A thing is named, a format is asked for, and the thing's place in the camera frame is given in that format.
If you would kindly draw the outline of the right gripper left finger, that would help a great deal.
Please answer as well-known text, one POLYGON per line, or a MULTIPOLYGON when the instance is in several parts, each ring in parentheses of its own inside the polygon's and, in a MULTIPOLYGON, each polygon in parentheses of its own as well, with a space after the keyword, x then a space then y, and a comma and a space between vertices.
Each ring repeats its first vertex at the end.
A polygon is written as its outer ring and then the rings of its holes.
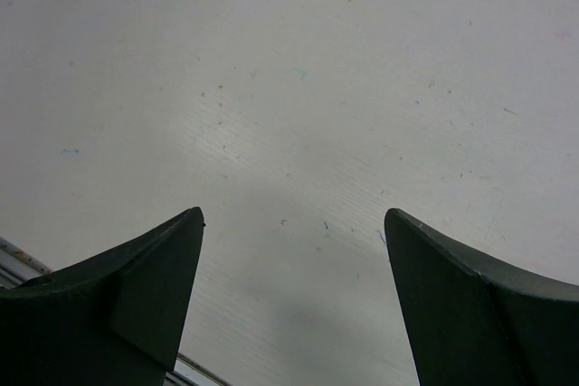
POLYGON ((1 292, 3 385, 161 385, 176 364, 204 216, 1 292))

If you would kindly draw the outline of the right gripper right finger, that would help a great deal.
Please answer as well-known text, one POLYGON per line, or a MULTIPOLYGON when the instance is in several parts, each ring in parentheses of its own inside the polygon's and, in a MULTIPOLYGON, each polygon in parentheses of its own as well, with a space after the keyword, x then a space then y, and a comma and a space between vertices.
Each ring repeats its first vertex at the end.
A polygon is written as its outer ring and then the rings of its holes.
POLYGON ((578 287, 392 208, 385 243, 421 385, 576 385, 578 287))

